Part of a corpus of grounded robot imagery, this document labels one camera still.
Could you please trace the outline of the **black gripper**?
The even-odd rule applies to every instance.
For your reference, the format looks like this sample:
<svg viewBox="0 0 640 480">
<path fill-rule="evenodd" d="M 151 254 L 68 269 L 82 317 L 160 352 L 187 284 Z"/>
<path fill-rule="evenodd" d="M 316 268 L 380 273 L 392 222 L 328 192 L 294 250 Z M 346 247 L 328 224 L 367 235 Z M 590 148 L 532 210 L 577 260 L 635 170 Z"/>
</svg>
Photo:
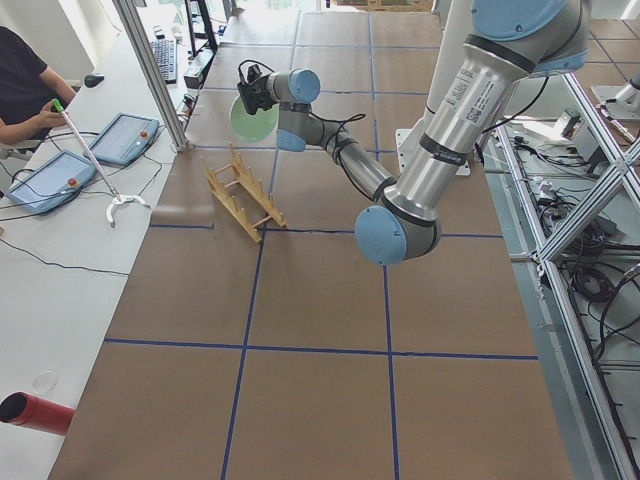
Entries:
<svg viewBox="0 0 640 480">
<path fill-rule="evenodd" d="M 269 110 L 275 104 L 267 88 L 268 80 L 269 75 L 261 75 L 253 81 L 247 81 L 244 77 L 240 79 L 237 87 L 247 114 Z"/>
</svg>

